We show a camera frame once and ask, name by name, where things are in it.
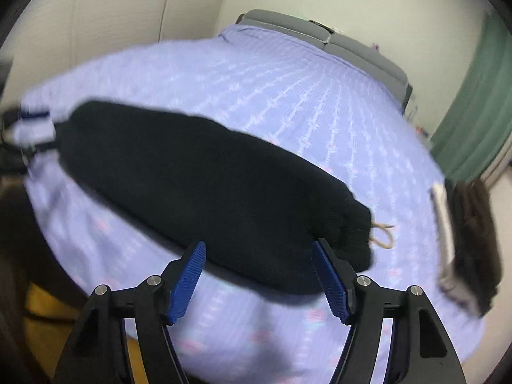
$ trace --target brown cloth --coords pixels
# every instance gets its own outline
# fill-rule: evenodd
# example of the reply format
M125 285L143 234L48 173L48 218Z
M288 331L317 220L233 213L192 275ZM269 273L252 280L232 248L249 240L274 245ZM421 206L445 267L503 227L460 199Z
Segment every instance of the brown cloth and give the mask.
M491 309L502 270L489 194L479 179L445 181L455 241L455 272L478 301L481 315Z
M462 202L463 235L473 249L480 281L485 289L492 290L501 282L502 270L489 194L480 179L460 182L455 190Z

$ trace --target yellow object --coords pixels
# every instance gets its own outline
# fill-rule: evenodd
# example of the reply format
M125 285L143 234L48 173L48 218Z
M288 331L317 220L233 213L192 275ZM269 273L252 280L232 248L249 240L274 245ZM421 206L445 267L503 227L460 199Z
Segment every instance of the yellow object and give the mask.
M30 286L26 307L35 314L50 317L76 318L78 311L58 301L43 289ZM48 324L37 320L25 319L27 345L43 370L53 377L60 353L72 329L71 325ZM148 384L144 372L139 344L128 338L128 353L136 384Z

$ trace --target lavender bedsheet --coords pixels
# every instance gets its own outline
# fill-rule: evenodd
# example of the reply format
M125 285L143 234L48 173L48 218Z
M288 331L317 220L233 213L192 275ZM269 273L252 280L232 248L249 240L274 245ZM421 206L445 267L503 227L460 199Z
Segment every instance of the lavender bedsheet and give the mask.
M483 321L436 286L429 189L443 176L396 101L359 69L293 37L232 25L218 38L161 42L93 60L29 91L22 105L50 109L59 121L90 98L208 116L343 180L376 221L396 225L395 248L374 249L368 276L396 289L419 284L460 359L477 347ZM21 123L16 137L34 141L51 128ZM134 287L181 252L163 248L88 196L55 152L34 160L26 187L48 244L86 293L101 283ZM136 334L133 323L127 328ZM212 384L328 383L347 331L323 296L280 295L218 270L203 272L185 317L170 329L183 366ZM385 322L373 382L382 382L390 333Z

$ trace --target green curtain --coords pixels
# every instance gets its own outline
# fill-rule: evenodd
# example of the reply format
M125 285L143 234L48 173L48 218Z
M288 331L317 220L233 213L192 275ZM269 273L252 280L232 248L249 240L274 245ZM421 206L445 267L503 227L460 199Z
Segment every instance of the green curtain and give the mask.
M448 179L470 181L484 172L511 131L512 35L493 13L459 93L432 136L432 156Z

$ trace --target white towel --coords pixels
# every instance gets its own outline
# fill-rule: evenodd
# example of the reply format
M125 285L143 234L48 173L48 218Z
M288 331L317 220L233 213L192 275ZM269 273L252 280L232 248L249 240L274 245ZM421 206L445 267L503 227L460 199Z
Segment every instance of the white towel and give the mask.
M432 187L432 201L437 216L439 233L439 288L474 316L480 316L476 296L469 289L466 282L455 273L455 242L446 189L441 183L434 183Z

